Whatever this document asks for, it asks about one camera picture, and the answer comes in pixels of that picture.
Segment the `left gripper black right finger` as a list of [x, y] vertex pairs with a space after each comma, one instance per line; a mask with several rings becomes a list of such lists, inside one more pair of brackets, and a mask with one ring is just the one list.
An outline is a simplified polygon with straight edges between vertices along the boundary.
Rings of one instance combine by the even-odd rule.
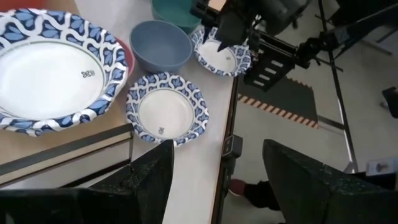
[[367, 192], [369, 184], [275, 140], [265, 139], [268, 181], [287, 223], [324, 223], [330, 196]]

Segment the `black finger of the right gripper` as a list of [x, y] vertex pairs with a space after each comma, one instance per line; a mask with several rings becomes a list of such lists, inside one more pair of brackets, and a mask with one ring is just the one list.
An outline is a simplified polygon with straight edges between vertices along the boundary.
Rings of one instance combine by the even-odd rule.
[[258, 12], [258, 0], [227, 0], [218, 14], [218, 30], [215, 37], [220, 41], [220, 46], [217, 51], [241, 45], [247, 39]]
[[244, 76], [247, 85], [267, 92], [295, 67], [294, 47], [286, 51], [278, 44], [272, 45], [263, 40], [258, 44], [249, 41], [248, 44], [252, 62]]

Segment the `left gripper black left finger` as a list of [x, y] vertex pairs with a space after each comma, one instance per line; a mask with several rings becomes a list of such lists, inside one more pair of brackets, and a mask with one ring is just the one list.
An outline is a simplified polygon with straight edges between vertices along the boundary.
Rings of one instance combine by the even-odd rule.
[[144, 224], [162, 224], [174, 172], [174, 142], [165, 140], [122, 169], [90, 186], [133, 197], [126, 215]]

